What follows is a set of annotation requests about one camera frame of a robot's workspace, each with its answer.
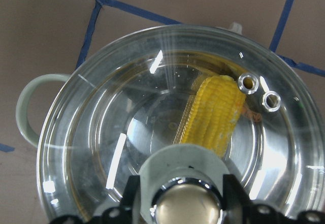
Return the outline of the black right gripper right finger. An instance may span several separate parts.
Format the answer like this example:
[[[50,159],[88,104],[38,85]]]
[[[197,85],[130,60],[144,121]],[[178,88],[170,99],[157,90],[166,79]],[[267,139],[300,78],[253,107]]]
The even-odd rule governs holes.
[[[250,223],[250,208],[253,205],[242,185],[233,174],[223,175],[223,207],[226,223]]]

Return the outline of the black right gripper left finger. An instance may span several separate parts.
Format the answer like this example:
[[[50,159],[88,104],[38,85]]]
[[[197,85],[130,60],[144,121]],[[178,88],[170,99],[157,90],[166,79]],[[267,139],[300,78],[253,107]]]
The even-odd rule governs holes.
[[[138,223],[141,210],[141,184],[140,176],[133,175],[128,178],[119,205],[122,223]]]

